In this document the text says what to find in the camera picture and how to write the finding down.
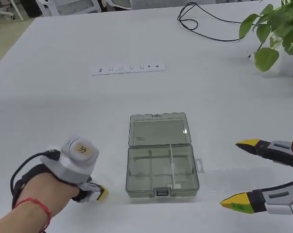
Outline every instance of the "potted plant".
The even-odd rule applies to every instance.
[[[256,67],[267,71],[277,60],[278,63],[282,60],[283,69],[290,67],[289,74],[293,75],[293,0],[281,0],[276,9],[268,4],[260,15],[249,15],[240,25],[239,38],[244,38],[251,28],[256,29],[261,42],[254,53]]]

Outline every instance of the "clear plastic box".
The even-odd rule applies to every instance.
[[[191,197],[199,182],[185,113],[130,118],[126,190],[131,198]]]

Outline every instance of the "red string bracelet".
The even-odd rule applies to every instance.
[[[45,213],[47,214],[48,220],[47,220],[46,226],[44,227],[44,229],[41,230],[41,232],[44,232],[50,224],[51,214],[52,214],[51,211],[48,209],[48,207],[46,205],[44,205],[39,200],[34,199],[34,198],[26,198],[26,199],[20,201],[18,204],[15,205],[14,209],[16,209],[20,204],[25,203],[27,201],[31,201],[31,202],[39,205],[40,208],[42,208],[45,211]]]

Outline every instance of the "black cable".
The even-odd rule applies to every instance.
[[[189,8],[185,13],[183,13],[185,11],[185,9],[187,7],[191,6],[191,8]],[[201,33],[198,33],[198,32],[195,32],[194,30],[198,28],[198,22],[195,20],[195,19],[191,19],[191,18],[187,18],[187,19],[183,19],[183,17],[187,14],[188,11],[190,11],[192,8],[194,8],[195,6],[198,6],[203,12],[207,13],[208,15],[212,16],[213,18],[216,18],[220,21],[223,21],[223,22],[227,22],[227,23],[238,23],[238,24],[241,24],[241,22],[237,22],[237,21],[230,21],[230,20],[225,20],[225,19],[222,19],[222,18],[219,18],[219,17],[216,17],[214,16],[213,14],[209,13],[208,11],[206,11],[205,9],[203,9],[201,6],[199,6],[197,3],[195,2],[189,2],[186,4],[186,6],[184,6],[181,11],[180,11],[180,14],[178,15],[177,17],[177,21],[179,21],[181,23],[181,25],[189,30],[190,32],[192,33],[195,33],[197,35],[200,35],[202,37],[205,37],[205,38],[208,38],[208,39],[211,39],[211,40],[216,40],[216,41],[222,41],[222,42],[234,42],[234,41],[239,41],[240,39],[242,38],[238,38],[238,39],[233,39],[233,40],[222,40],[222,39],[217,39],[217,38],[213,38],[213,37],[210,37],[210,36],[207,36],[207,35],[203,35]],[[189,28],[188,26],[186,26],[184,24],[185,21],[191,21],[191,22],[194,22],[196,24],[196,26],[194,28]]]
[[[21,171],[21,169],[28,163],[30,162],[32,159],[37,158],[39,156],[42,155],[46,155],[46,152],[42,152],[42,153],[37,153],[35,155],[32,155],[30,158],[28,158],[27,160],[25,160],[19,167],[18,169],[14,172],[14,174],[12,175],[11,179],[10,179],[10,191],[11,194],[14,193],[14,182],[15,182],[15,178],[17,176],[17,174]]]

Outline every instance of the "white pot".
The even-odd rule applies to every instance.
[[[264,47],[269,46],[269,38],[264,43]],[[293,55],[285,52],[281,43],[275,48],[279,52],[279,58],[275,64],[267,71],[268,73],[276,73],[282,76],[293,76]],[[254,54],[251,55],[250,60],[254,61]]]

